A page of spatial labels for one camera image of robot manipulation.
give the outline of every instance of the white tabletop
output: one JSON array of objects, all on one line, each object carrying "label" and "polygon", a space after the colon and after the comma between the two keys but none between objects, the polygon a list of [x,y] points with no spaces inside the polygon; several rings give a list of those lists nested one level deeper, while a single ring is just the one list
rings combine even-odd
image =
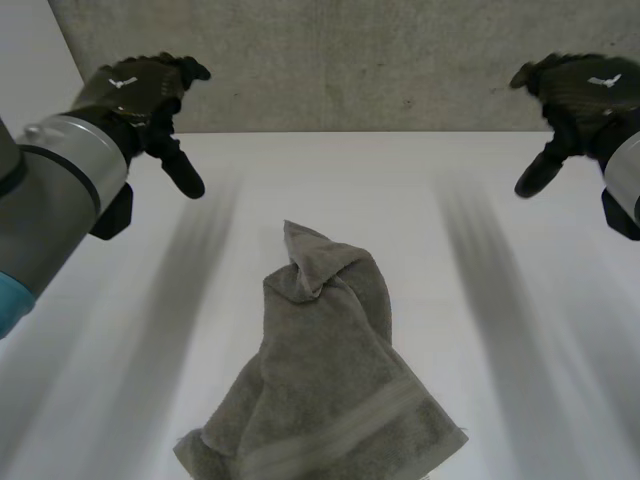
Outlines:
[{"label": "white tabletop", "polygon": [[[433,480],[640,478],[640,250],[607,228],[590,162],[513,194],[547,139],[184,135],[199,201],[137,160],[133,225],[88,238],[0,346],[0,478],[188,478],[172,446],[258,349],[284,219],[377,260],[395,348],[470,437]],[[497,338],[467,302],[437,201],[460,175],[491,204],[497,255],[517,260],[522,331]]]}]

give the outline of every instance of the robotic hand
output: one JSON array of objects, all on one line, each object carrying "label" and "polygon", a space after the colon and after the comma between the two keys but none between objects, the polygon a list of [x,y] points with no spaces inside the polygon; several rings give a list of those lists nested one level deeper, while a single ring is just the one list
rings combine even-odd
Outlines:
[{"label": "robotic hand", "polygon": [[542,103],[553,140],[525,170],[515,191],[529,198],[544,189],[570,156],[598,161],[607,188],[607,223],[640,240],[640,65],[602,55],[550,55],[527,63],[511,80]]},{"label": "robotic hand", "polygon": [[17,142],[0,121],[0,338],[87,233],[110,239],[130,224],[133,157],[160,159],[186,196],[204,194],[171,135],[185,91],[210,77],[191,57],[128,58],[100,68],[69,112],[27,126]]}]

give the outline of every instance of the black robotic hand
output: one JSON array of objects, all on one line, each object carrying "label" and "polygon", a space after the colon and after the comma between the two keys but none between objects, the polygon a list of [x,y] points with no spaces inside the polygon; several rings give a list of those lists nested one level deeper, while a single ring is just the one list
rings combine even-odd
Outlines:
[{"label": "black robotic hand", "polygon": [[211,73],[192,57],[127,58],[101,67],[86,83],[67,113],[95,124],[110,135],[127,162],[146,152],[159,158],[163,170],[189,198],[204,195],[204,183],[180,150],[173,116],[194,80]]},{"label": "black robotic hand", "polygon": [[[571,156],[587,155],[604,172],[613,153],[640,131],[640,65],[624,58],[553,54],[523,65],[510,86],[526,87],[540,100],[554,131],[516,184],[523,198],[542,191]],[[602,201],[608,224],[640,239],[640,229],[607,190]]]}]

